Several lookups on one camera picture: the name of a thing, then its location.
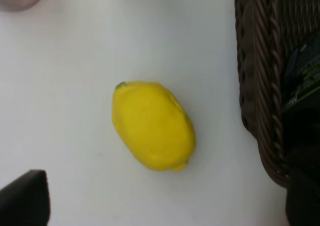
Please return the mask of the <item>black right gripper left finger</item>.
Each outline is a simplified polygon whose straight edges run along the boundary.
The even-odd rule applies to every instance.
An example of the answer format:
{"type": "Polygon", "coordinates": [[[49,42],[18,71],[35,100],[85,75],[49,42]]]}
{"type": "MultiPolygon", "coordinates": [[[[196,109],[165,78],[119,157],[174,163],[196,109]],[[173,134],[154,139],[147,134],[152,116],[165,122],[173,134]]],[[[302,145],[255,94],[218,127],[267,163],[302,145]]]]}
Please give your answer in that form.
{"type": "Polygon", "coordinates": [[[2,226],[46,226],[50,193],[44,170],[30,170],[0,190],[2,226]]]}

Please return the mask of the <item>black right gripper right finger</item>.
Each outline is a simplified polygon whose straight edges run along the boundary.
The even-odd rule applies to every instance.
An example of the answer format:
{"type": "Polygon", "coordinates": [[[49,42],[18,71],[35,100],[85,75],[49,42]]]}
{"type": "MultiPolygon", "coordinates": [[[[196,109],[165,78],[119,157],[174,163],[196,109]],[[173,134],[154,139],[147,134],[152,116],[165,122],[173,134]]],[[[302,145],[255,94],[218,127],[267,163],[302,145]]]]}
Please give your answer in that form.
{"type": "Polygon", "coordinates": [[[285,212],[291,226],[320,224],[320,149],[295,149],[288,155],[285,212]]]}

